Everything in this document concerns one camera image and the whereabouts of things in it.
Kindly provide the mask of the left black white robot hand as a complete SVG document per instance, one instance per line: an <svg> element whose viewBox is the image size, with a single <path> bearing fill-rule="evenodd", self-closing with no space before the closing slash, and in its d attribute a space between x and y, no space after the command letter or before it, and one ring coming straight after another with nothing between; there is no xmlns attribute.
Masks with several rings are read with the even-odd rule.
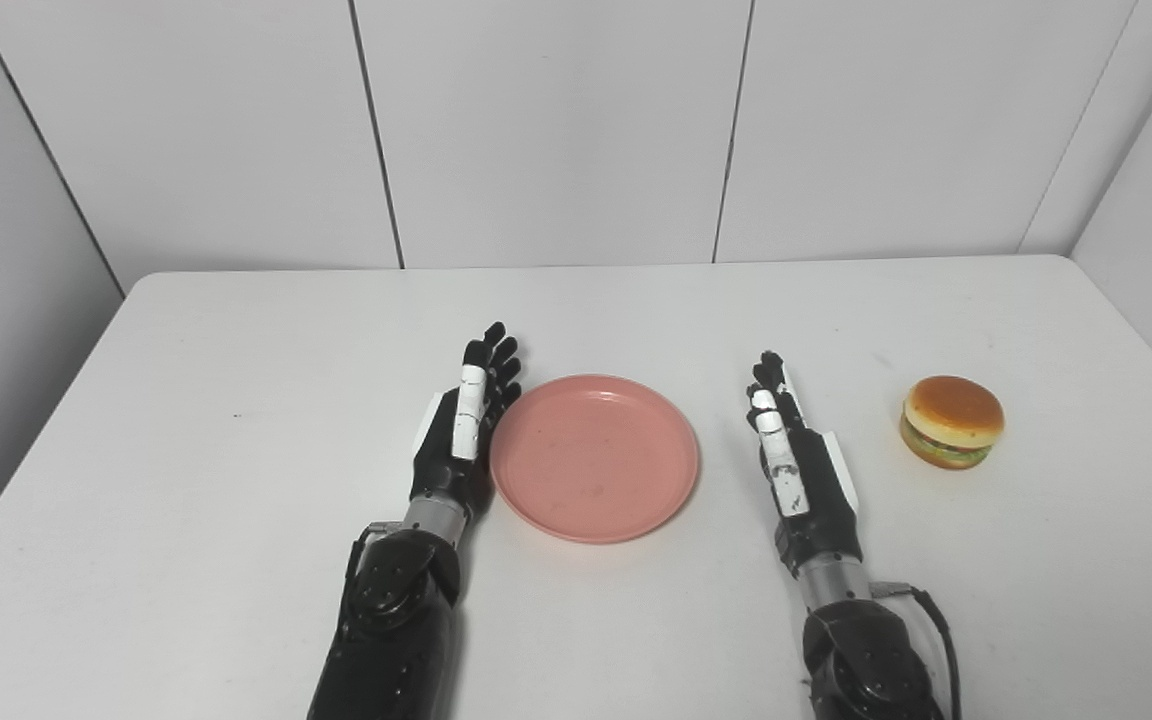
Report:
<svg viewBox="0 0 1152 720"><path fill-rule="evenodd" d="M467 343L456 387L435 396L414 454L411 498L440 498L475 520L492 500L488 454L499 420L522 395L518 341L493 323Z"/></svg>

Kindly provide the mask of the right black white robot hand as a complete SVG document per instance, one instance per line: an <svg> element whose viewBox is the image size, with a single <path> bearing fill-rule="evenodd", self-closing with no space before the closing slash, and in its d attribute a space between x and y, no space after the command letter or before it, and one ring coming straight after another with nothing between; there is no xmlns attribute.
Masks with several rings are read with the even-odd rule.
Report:
<svg viewBox="0 0 1152 720"><path fill-rule="evenodd" d="M764 351L751 376L746 420L780 516L774 544L782 564L799 578L803 566L820 555L863 559L858 515L838 473L836 452L806 424L785 361Z"/></svg>

